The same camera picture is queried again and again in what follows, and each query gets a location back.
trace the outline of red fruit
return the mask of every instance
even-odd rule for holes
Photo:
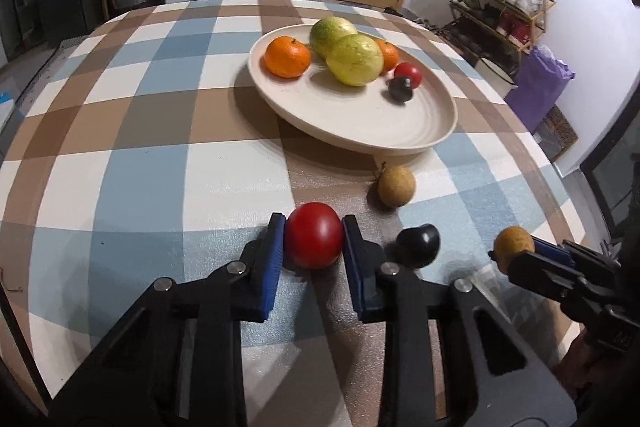
[[[324,203],[305,203],[287,219],[284,250],[304,268],[324,268],[338,259],[343,235],[334,209]]]
[[[422,73],[410,62],[398,64],[394,76],[408,76],[411,79],[411,89],[416,89],[422,81]]]

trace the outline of beige plate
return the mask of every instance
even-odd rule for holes
[[[249,53],[255,86],[284,120],[319,140],[364,153],[417,153],[452,133],[458,110],[449,91],[430,68],[403,50],[399,50],[400,61],[415,64],[423,75],[414,97],[404,105],[388,97],[390,73],[364,87],[345,86],[315,55],[298,79],[284,80],[267,71],[262,56],[274,38],[285,35],[306,44],[310,31],[309,24],[274,30]]]

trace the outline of red shoe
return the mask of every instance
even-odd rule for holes
[[[523,22],[517,22],[509,35],[509,40],[522,48],[531,41],[531,28]]]
[[[502,12],[500,16],[500,22],[498,23],[498,27],[495,29],[500,35],[503,37],[508,36],[511,33],[511,29],[513,25],[516,23],[513,15],[508,12]]]

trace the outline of plaid tablecloth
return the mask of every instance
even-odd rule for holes
[[[332,14],[433,68],[458,105],[455,133],[389,159],[329,146],[277,118],[248,74],[251,45]],[[397,212],[367,203],[383,161],[417,177],[415,198]],[[272,212],[305,201],[356,214],[365,238],[382,243],[433,223],[442,250],[424,279],[473,277],[534,344],[556,347],[575,333],[487,257],[508,225],[550,241],[581,241],[584,229],[532,136],[454,50],[374,10],[196,1],[129,12],[93,32],[31,107],[0,169],[4,285],[23,288],[10,299],[51,392],[154,279],[206,277]],[[341,262],[283,270],[270,320],[242,327],[252,425],[374,425],[383,329],[357,322]],[[28,386],[4,328],[0,349]]]

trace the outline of tangerine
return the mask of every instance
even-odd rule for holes
[[[293,37],[276,37],[264,52],[264,65],[280,78],[297,78],[311,64],[311,52]]]
[[[400,62],[400,54],[398,53],[398,49],[391,42],[387,42],[379,38],[374,38],[374,40],[380,48],[382,57],[385,60],[385,65],[382,67],[382,72],[385,73],[386,71],[391,71],[398,65],[398,62]]]

